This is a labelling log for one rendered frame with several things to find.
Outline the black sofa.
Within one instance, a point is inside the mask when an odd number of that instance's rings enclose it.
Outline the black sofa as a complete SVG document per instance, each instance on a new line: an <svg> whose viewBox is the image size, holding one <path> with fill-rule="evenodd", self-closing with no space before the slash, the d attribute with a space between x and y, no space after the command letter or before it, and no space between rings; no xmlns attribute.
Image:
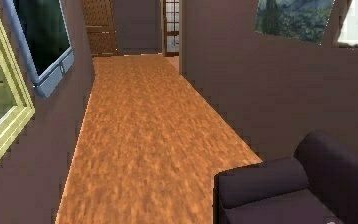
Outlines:
<svg viewBox="0 0 358 224"><path fill-rule="evenodd" d="M313 131L291 157L221 171L213 224L358 224L358 157Z"/></svg>

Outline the brown glazed door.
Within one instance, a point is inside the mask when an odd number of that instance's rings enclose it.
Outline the brown glazed door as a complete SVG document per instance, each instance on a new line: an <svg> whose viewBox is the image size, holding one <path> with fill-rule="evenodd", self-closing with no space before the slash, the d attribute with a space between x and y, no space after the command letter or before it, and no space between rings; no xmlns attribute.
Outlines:
<svg viewBox="0 0 358 224"><path fill-rule="evenodd" d="M179 55L180 0L161 0L162 50L165 57Z"/></svg>

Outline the brown wooden door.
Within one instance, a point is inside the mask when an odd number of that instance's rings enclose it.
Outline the brown wooden door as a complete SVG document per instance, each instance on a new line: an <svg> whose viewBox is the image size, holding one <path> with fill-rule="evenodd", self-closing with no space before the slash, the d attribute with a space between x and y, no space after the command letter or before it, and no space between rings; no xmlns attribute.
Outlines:
<svg viewBox="0 0 358 224"><path fill-rule="evenodd" d="M118 54L111 0L81 0L92 56Z"/></svg>

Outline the yellow framed window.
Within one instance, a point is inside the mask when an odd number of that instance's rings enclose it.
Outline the yellow framed window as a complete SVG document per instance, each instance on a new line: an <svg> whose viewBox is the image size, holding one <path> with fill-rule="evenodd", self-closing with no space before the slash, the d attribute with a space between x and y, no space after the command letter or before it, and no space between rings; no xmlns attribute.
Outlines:
<svg viewBox="0 0 358 224"><path fill-rule="evenodd" d="M0 16L0 160L35 113Z"/></svg>

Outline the white window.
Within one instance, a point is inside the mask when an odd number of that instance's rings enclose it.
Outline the white window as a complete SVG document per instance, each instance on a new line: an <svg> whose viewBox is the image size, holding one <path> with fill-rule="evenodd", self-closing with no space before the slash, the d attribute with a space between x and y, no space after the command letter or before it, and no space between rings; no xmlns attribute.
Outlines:
<svg viewBox="0 0 358 224"><path fill-rule="evenodd" d="M358 48L358 0L350 0L336 43L340 47Z"/></svg>

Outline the green landscape wall picture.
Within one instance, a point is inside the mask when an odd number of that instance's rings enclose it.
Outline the green landscape wall picture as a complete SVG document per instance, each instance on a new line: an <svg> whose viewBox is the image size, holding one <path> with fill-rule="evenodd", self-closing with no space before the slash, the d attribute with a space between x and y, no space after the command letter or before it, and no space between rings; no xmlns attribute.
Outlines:
<svg viewBox="0 0 358 224"><path fill-rule="evenodd" d="M258 0L255 31L320 45L335 0Z"/></svg>

